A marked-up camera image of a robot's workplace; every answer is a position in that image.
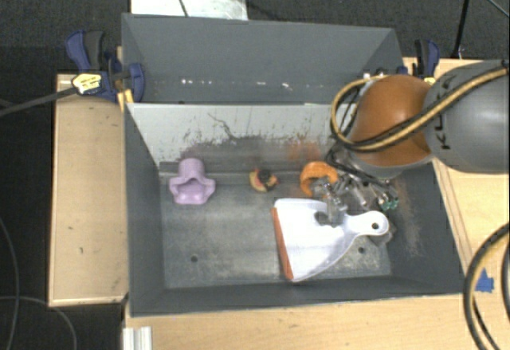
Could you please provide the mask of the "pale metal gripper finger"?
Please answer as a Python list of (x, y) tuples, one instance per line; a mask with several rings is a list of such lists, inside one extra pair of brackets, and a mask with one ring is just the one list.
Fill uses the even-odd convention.
[(327, 201), (327, 218), (330, 226), (340, 226), (347, 213), (347, 204), (338, 197)]
[(338, 185), (338, 181), (319, 178), (312, 183), (312, 196), (316, 199), (333, 199), (338, 196)]

